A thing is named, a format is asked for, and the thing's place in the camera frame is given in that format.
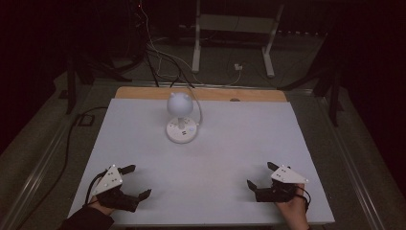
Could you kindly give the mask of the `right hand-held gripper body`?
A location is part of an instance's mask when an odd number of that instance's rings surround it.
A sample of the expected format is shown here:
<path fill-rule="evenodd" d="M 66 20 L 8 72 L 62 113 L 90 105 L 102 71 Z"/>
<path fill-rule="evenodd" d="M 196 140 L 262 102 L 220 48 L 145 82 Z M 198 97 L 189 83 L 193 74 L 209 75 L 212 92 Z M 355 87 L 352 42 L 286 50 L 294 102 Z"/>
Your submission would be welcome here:
<path fill-rule="evenodd" d="M 254 194 L 257 202 L 288 202 L 296 195 L 298 184 L 308 183 L 308 179 L 286 166 L 271 173 L 271 187 L 258 188 Z"/>

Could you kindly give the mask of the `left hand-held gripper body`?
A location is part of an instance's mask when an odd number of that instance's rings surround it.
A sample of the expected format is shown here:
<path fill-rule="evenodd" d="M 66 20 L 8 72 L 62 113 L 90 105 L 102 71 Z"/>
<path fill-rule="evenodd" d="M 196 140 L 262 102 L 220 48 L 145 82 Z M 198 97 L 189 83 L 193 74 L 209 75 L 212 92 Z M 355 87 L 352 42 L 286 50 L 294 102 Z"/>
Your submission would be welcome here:
<path fill-rule="evenodd" d="M 115 210 L 122 210 L 134 213 L 138 206 L 138 198 L 125 195 L 121 191 L 123 185 L 122 174 L 118 172 L 118 167 L 112 165 L 110 168 L 97 175 L 98 184 L 91 191 L 91 196 L 95 196 L 102 206 Z"/>

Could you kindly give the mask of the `person's left hand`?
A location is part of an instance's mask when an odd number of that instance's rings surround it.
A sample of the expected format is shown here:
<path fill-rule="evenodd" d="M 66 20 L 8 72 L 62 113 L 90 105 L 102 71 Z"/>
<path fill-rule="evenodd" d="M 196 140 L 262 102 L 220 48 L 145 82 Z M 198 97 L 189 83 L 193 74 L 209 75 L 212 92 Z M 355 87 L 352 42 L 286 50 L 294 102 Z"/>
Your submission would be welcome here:
<path fill-rule="evenodd" d="M 110 216 L 114 212 L 114 209 L 102 206 L 95 196 L 91 198 L 91 200 L 87 203 L 87 206 L 96 209 L 107 216 Z"/>

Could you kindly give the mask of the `person's right hand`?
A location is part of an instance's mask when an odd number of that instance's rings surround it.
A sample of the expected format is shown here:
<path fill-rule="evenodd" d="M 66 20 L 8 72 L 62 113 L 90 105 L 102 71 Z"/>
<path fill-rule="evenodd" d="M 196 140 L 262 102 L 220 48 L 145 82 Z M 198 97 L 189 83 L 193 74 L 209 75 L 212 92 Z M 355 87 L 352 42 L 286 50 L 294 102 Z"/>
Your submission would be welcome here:
<path fill-rule="evenodd" d="M 304 184 L 298 184 L 296 196 L 288 202 L 276 202 L 275 205 L 281 212 L 290 230 L 309 230 L 310 226 L 306 218 Z"/>

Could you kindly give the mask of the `white table mat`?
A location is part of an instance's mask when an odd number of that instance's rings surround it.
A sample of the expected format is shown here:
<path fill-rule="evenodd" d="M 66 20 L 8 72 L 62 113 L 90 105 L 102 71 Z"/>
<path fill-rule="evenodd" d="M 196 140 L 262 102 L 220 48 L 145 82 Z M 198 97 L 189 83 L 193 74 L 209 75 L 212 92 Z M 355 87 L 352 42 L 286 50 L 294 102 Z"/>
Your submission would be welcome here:
<path fill-rule="evenodd" d="M 257 202 L 246 182 L 268 187 L 272 162 L 308 179 L 310 222 L 334 220 L 290 103 L 204 101 L 192 115 L 203 121 L 195 139 L 175 144 L 165 132 L 166 101 L 112 100 L 71 209 L 83 205 L 96 174 L 111 165 L 135 165 L 124 177 L 123 192 L 135 196 L 151 189 L 151 195 L 136 212 L 115 213 L 118 225 L 281 223 L 275 205 Z"/>

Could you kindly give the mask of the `white round desk lamp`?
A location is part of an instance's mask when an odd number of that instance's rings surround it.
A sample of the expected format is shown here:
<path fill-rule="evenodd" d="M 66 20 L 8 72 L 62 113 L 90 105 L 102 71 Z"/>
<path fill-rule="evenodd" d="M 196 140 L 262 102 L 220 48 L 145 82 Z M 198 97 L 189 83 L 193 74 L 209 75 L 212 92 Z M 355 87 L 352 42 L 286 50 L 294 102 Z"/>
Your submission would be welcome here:
<path fill-rule="evenodd" d="M 192 98 L 184 92 L 172 92 L 167 101 L 167 111 L 172 116 L 166 127 L 168 138 L 177 144 L 187 144 L 197 135 L 197 123 L 190 117 Z"/>

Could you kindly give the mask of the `wooden table board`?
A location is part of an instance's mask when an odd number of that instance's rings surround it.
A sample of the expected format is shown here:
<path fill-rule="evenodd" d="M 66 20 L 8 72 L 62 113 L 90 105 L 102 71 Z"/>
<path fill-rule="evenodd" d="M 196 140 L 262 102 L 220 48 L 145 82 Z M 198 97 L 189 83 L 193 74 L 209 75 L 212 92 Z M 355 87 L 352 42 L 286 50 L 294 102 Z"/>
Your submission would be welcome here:
<path fill-rule="evenodd" d="M 203 101 L 227 102 L 278 102 L 285 103 L 287 98 L 279 90 L 260 89 L 220 89 L 220 88 L 168 88 L 168 87 L 135 87 L 122 86 L 115 95 L 116 99 L 149 99 L 164 100 L 171 92 L 184 92 Z"/>

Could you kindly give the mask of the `black metal stand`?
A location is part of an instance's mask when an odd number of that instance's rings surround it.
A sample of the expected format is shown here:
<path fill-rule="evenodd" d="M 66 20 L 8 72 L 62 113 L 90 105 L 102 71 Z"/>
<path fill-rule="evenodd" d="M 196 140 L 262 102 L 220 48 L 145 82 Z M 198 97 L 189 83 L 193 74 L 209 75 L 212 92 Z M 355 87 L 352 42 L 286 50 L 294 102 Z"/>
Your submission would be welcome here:
<path fill-rule="evenodd" d="M 62 99 L 67 100 L 67 114 L 72 113 L 77 103 L 77 80 L 80 80 L 82 84 L 92 84 L 94 82 L 95 78 L 91 74 L 91 68 L 105 73 L 107 77 L 115 81 L 130 82 L 130 79 L 123 77 L 117 71 L 107 67 L 90 55 L 84 53 L 68 53 L 66 61 L 67 89 L 63 90 L 60 94 Z"/>
<path fill-rule="evenodd" d="M 312 89 L 312 93 L 315 97 L 324 97 L 326 94 L 329 94 L 328 117 L 335 127 L 338 126 L 338 98 L 341 67 L 343 65 L 342 51 L 336 47 L 339 42 L 340 38 L 338 35 L 328 33 L 305 76 L 288 85 L 278 87 L 279 90 L 290 91 L 309 81 L 317 79 L 318 81 Z"/>

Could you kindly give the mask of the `white metal stand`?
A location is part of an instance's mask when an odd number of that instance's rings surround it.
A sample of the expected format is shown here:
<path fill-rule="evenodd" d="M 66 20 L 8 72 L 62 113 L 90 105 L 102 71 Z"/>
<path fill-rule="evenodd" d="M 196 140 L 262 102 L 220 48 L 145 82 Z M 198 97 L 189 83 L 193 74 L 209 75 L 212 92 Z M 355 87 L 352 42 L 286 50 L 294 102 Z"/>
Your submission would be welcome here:
<path fill-rule="evenodd" d="M 284 4 L 279 4 L 276 14 L 272 18 L 206 14 L 201 12 L 200 0 L 196 0 L 195 38 L 192 55 L 192 72 L 194 74 L 197 74 L 199 72 L 201 55 L 200 34 L 202 30 L 254 33 L 268 35 L 268 42 L 261 48 L 261 54 L 264 62 L 266 76 L 268 78 L 274 78 L 275 71 L 270 57 L 270 51 L 279 28 L 283 9 Z"/>

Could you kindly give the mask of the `black square floor bracket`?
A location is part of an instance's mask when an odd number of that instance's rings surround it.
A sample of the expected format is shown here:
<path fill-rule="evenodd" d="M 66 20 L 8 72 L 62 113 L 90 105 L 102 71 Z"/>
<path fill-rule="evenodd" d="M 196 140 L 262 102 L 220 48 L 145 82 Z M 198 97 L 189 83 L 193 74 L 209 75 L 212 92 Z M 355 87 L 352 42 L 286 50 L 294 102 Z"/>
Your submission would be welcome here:
<path fill-rule="evenodd" d="M 95 122 L 95 116 L 90 114 L 79 114 L 77 117 L 78 127 L 91 127 Z"/>

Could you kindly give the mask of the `metal floor rail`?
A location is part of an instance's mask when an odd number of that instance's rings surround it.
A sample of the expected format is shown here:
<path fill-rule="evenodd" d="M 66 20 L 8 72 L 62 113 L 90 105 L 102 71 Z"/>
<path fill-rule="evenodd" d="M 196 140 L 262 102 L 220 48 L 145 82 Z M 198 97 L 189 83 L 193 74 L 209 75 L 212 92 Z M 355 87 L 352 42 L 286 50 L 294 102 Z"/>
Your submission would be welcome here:
<path fill-rule="evenodd" d="M 364 212 L 370 228 L 372 230 L 386 230 L 381 217 L 376 211 L 376 207 L 373 204 L 370 193 L 354 164 L 354 161 L 350 155 L 350 151 L 346 143 L 344 142 L 343 137 L 341 136 L 339 128 L 336 127 L 329 118 L 329 105 L 327 100 L 325 98 L 317 98 L 316 102 L 321 110 L 321 113 L 323 114 L 327 128 L 331 132 L 334 142 L 337 145 L 338 154 L 343 161 L 346 174 L 348 175 L 351 186 L 356 194 L 358 202 Z"/>
<path fill-rule="evenodd" d="M 55 136 L 51 139 L 50 144 L 38 160 L 36 166 L 28 176 L 24 183 L 22 190 L 18 193 L 18 196 L 12 204 L 10 210 L 7 212 L 5 218 L 0 223 L 0 230 L 15 230 L 17 225 L 23 219 L 24 211 L 31 203 L 34 194 L 39 188 L 46 171 L 48 170 L 51 160 L 56 154 L 56 150 L 61 142 L 64 134 L 71 125 L 70 120 L 62 120 L 59 127 L 56 130 Z"/>

